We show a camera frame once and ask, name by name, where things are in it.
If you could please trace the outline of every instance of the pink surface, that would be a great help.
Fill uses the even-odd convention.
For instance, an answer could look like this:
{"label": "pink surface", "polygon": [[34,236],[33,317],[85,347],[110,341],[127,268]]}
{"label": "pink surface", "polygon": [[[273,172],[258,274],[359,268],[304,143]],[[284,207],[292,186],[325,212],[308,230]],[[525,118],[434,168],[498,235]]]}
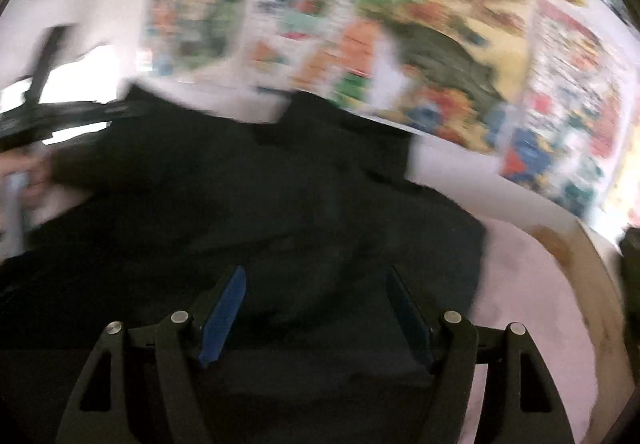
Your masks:
{"label": "pink surface", "polygon": [[[488,239],[470,319],[504,329],[519,321],[529,330],[560,392],[574,439],[588,427],[598,395],[593,345],[574,292],[556,260],[517,227],[483,219]],[[461,444],[471,444],[482,408],[486,366],[476,367]]]}

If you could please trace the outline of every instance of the bright light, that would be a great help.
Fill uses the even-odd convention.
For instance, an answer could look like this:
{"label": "bright light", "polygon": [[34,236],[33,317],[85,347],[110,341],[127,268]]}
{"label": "bright light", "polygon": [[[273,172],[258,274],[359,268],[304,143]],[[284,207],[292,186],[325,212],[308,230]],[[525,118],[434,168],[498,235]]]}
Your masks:
{"label": "bright light", "polygon": [[[29,89],[31,79],[14,83],[0,92],[0,113],[15,109],[24,102],[22,94]],[[98,46],[77,62],[66,63],[51,71],[40,103],[96,101],[108,103],[116,98],[118,60],[111,46]],[[108,123],[93,123],[53,133],[45,145],[60,143],[86,132],[107,128]]]}

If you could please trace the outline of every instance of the silver rivet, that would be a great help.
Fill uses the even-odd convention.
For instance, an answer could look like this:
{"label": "silver rivet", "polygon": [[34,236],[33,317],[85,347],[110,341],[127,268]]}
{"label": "silver rivet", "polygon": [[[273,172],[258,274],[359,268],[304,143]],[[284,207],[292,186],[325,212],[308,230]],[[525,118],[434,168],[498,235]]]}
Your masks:
{"label": "silver rivet", "polygon": [[171,321],[174,323],[184,323],[189,319],[189,313],[186,310],[177,310],[171,315]]}
{"label": "silver rivet", "polygon": [[107,325],[107,328],[105,330],[107,331],[107,334],[117,334],[122,330],[122,322],[112,321]]}
{"label": "silver rivet", "polygon": [[522,323],[512,323],[509,325],[511,328],[511,332],[517,334],[518,336],[522,336],[527,332],[526,327]]}
{"label": "silver rivet", "polygon": [[449,323],[460,323],[462,321],[462,316],[459,312],[447,310],[447,312],[444,313],[444,319]]}

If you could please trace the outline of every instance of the person's hand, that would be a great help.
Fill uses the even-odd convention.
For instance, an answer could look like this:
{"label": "person's hand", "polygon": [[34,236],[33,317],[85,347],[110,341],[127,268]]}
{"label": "person's hand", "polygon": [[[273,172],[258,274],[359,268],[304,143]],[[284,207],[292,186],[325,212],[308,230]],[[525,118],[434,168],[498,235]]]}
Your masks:
{"label": "person's hand", "polygon": [[[37,208],[49,185],[50,163],[48,155],[29,154],[23,150],[0,153],[0,186],[12,173],[29,173],[29,184],[22,190],[22,203],[28,209]],[[2,229],[2,204],[0,203],[0,230]]]}

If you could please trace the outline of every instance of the black fabric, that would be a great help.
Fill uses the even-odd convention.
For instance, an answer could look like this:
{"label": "black fabric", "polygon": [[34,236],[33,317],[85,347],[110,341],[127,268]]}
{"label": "black fabric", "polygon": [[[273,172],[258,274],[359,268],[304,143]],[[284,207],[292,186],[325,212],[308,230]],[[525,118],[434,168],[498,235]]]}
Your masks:
{"label": "black fabric", "polygon": [[54,169],[94,197],[1,268],[0,392],[30,436],[52,442],[104,325],[157,323],[242,264],[248,290],[223,356],[194,378],[222,442],[415,439],[431,377],[385,275],[415,269],[443,308],[467,313],[484,230],[404,180],[409,134],[304,93],[271,125],[137,86],[127,99],[150,113],[114,121]]}

